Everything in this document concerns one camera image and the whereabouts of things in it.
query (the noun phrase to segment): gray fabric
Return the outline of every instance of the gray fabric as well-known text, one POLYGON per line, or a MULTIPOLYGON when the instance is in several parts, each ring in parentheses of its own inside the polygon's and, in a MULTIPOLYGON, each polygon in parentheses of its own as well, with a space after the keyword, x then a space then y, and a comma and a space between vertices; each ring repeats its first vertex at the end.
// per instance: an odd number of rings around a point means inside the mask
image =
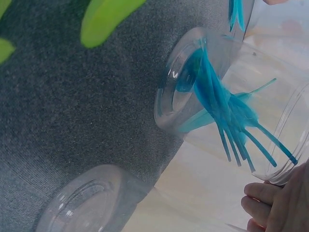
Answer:
MULTIPOLYGON (((0 232, 35 231, 57 191, 99 164, 154 184, 181 145, 153 117, 167 57, 193 27, 229 30, 228 0, 148 0, 86 50, 88 3, 13 0, 0 21, 17 47, 0 66, 0 232)), ((253 0, 244 4, 248 22, 253 0)))

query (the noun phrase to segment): human hand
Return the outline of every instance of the human hand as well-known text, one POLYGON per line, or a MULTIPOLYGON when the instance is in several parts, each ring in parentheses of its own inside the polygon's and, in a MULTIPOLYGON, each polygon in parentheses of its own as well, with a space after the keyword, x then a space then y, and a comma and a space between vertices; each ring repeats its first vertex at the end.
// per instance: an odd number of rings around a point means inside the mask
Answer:
POLYGON ((263 1, 266 2, 268 5, 276 5, 276 4, 284 3, 288 0, 263 0, 263 1))
POLYGON ((309 160, 284 187, 252 183, 244 192, 241 205, 253 217, 249 232, 309 232, 309 160))

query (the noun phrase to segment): clear plastic bottle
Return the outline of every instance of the clear plastic bottle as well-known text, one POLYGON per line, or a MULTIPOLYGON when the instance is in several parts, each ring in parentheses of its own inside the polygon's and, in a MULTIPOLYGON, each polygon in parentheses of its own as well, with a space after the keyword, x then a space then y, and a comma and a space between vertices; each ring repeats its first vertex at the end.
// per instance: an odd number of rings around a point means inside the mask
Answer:
POLYGON ((202 218, 113 165, 80 175, 50 202, 36 232, 243 232, 202 218))
MULTIPOLYGON (((286 183, 294 167, 309 158, 309 79, 295 67, 245 43, 205 28, 195 28, 184 35, 169 57, 156 95, 154 117, 157 125, 209 154, 229 160, 218 126, 207 114, 195 88, 203 53, 201 41, 205 41, 204 49, 221 84, 255 113, 256 121, 265 129, 244 126, 260 145, 248 136, 240 138, 244 140, 254 170, 248 159, 241 159, 234 144, 240 159, 237 162, 226 138, 231 164, 240 166, 240 163, 242 169, 262 180, 286 183), (260 147, 270 157, 267 158, 260 147)), ((247 120, 243 116, 236 117, 241 118, 238 122, 247 120)))

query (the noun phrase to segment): transparent plastic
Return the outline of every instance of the transparent plastic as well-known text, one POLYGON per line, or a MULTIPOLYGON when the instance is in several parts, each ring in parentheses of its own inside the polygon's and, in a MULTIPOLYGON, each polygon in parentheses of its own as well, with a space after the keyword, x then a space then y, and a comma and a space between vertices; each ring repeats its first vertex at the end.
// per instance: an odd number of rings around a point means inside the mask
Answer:
POLYGON ((255 1, 245 42, 309 72, 309 1, 255 1))
POLYGON ((260 145, 248 136, 241 137, 254 170, 248 159, 237 162, 231 143, 227 142, 230 163, 262 180, 286 183, 293 168, 309 157, 309 79, 298 69, 245 43, 204 28, 189 31, 170 55, 157 91, 157 125, 209 154, 229 160, 218 126, 207 114, 195 88, 203 50, 201 41, 205 41, 209 61, 224 88, 239 96, 265 129, 245 127, 260 145))
POLYGON ((36 232, 243 232, 194 210, 126 171, 101 165, 50 202, 36 232))

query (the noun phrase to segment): gray carpet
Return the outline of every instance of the gray carpet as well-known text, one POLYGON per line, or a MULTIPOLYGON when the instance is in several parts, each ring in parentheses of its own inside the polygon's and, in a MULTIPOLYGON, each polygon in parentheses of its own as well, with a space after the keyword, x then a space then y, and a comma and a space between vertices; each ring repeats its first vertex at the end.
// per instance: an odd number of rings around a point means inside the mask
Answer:
POLYGON ((228 0, 148 0, 87 50, 88 3, 13 0, 0 21, 17 47, 0 65, 0 232, 34 232, 57 191, 99 164, 153 185, 181 145, 153 117, 167 57, 193 27, 229 31, 228 0))

